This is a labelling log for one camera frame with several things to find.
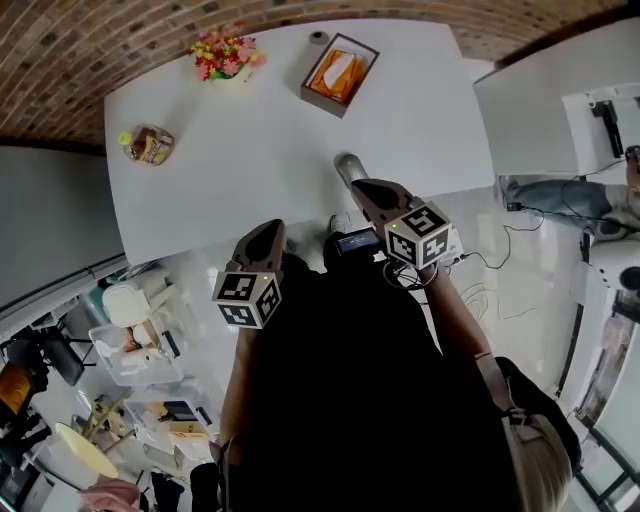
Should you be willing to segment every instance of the black shirt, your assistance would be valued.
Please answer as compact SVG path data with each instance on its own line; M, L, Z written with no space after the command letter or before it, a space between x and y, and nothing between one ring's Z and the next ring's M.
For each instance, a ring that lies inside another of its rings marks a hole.
M285 276L257 340L255 427L237 441L233 508L513 509L500 411L479 374L462 383L419 303L378 265ZM558 409L526 381L528 401Z

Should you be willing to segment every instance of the light gray wall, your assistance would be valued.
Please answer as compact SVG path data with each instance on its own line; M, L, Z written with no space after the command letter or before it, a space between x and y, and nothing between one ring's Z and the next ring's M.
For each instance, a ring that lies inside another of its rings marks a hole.
M0 308L122 252L105 157L0 146Z
M640 19L535 53L474 85L496 174L575 173L563 97L640 83Z

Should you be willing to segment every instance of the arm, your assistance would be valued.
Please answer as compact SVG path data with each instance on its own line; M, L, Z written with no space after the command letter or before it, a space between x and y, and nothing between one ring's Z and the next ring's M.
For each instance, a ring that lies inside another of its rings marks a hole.
M258 331L241 329L229 386L220 414L220 444L224 446L235 435L251 427L253 369L256 365Z
M435 267L427 267L418 274L422 282L428 282L434 271ZM477 369L475 356L491 352L489 341L446 272L438 272L435 281L425 287L425 294L442 353L471 378Z

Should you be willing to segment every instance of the brick ceiling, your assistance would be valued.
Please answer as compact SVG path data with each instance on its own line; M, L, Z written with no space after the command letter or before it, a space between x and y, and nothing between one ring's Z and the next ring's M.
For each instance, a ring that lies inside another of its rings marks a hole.
M102 98L183 55L204 28L247 32L337 18L451 25L496 61L624 0L0 0L0 138L102 145Z

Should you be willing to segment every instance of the tissue box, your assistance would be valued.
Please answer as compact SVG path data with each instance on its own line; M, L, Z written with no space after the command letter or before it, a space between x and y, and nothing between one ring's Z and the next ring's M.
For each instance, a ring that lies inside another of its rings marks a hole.
M322 64L325 61L325 58L330 54L332 50L338 50L342 52L351 52L355 53L358 56L364 59L364 73L362 77L358 80L356 85L351 89L346 101L338 101L330 96L325 96L324 94L314 90L311 88L311 83L313 82L314 77L318 70L322 67ZM342 34L336 34L335 37L331 40L329 45L325 48L320 58L316 61L316 63L311 68L311 71L302 82L301 90L300 90L300 98L304 101L315 105L316 107L321 108L333 114L336 117L342 118L344 114L347 112L349 105L355 98L358 93L358 89L362 86L369 71L373 67L376 59L380 55L379 52L374 50L373 48L369 48L368 46L359 43L351 39L350 37L344 36Z

